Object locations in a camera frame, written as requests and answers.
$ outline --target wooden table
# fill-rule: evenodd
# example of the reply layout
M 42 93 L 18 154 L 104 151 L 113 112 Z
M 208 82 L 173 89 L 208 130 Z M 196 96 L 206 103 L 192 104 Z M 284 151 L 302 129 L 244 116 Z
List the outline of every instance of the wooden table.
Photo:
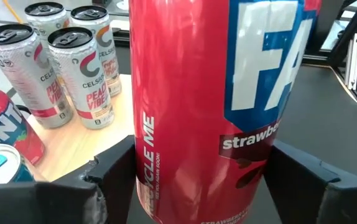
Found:
M 134 133 L 131 76 L 121 75 L 121 81 L 122 92 L 112 98 L 114 122 L 103 129 L 86 129 L 76 112 L 69 123 L 56 129 L 44 129 L 32 115 L 28 118 L 46 146 L 45 155 L 36 167 L 47 180 L 75 170 Z

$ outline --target red can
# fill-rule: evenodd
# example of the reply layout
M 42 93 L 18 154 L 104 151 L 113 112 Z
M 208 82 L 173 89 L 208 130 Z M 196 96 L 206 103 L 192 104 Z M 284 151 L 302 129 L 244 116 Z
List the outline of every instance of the red can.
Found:
M 137 191 L 163 224 L 241 223 L 321 0 L 132 0 Z
M 14 146 L 28 161 L 36 164 L 45 146 L 10 98 L 0 91 L 0 144 Z

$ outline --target blue can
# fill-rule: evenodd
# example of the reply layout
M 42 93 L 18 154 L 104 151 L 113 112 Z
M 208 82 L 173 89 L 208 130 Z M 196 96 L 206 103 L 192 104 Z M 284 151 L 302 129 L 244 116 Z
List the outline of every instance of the blue can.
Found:
M 17 149 L 0 144 L 0 184 L 35 181 L 26 160 Z

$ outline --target celsius can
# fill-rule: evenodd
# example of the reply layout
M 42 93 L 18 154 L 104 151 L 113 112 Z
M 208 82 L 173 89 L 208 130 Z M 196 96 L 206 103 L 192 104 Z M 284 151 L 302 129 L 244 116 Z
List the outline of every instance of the celsius can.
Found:
M 122 84 L 108 11 L 100 6 L 82 6 L 71 11 L 71 18 L 73 25 L 89 29 L 95 36 L 109 93 L 119 94 Z
M 58 62 L 51 57 L 47 37 L 54 31 L 69 26 L 69 15 L 64 7 L 56 2 L 40 2 L 31 4 L 25 8 L 28 24 L 34 28 L 36 34 L 40 37 L 42 45 L 46 50 L 52 66 L 57 74 L 58 82 L 63 87 L 65 93 L 68 93 L 61 77 Z
M 0 184 L 35 181 L 17 149 L 0 144 Z
M 320 4 L 131 0 L 137 192 L 154 220 L 242 223 Z
M 45 146 L 23 115 L 0 91 L 0 143 L 14 146 L 31 163 L 37 163 L 43 156 Z
M 49 36 L 50 51 L 60 62 L 62 76 L 83 125 L 90 129 L 112 123 L 114 112 L 93 34 L 70 27 Z
M 71 120 L 73 111 L 31 27 L 0 26 L 0 68 L 43 127 Z

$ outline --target aluminum can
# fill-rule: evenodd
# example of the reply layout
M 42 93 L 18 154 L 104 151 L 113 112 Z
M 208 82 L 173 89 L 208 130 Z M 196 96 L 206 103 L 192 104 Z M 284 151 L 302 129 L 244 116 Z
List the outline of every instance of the aluminum can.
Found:
M 67 97 L 30 26 L 0 26 L 0 69 L 44 128 L 57 128 L 71 120 Z
M 0 184 L 31 181 L 35 179 L 24 157 L 14 147 L 0 144 Z
M 27 6 L 25 8 L 28 24 L 34 28 L 36 34 L 40 37 L 40 41 L 50 59 L 57 79 L 64 92 L 67 94 L 67 89 L 61 77 L 61 71 L 58 68 L 57 62 L 51 56 L 47 37 L 54 31 L 69 27 L 69 15 L 64 7 L 56 2 L 40 2 Z
M 43 157 L 45 146 L 10 98 L 0 91 L 0 144 L 14 146 L 31 163 Z
M 155 221 L 243 223 L 320 4 L 131 0 L 137 192 Z
M 91 31 L 82 27 L 60 29 L 50 34 L 49 47 L 60 62 L 62 77 L 83 125 L 99 129 L 111 124 L 113 107 Z
M 82 6 L 71 11 L 71 18 L 73 26 L 87 28 L 95 36 L 109 93 L 111 96 L 118 95 L 122 84 L 108 11 L 101 6 Z

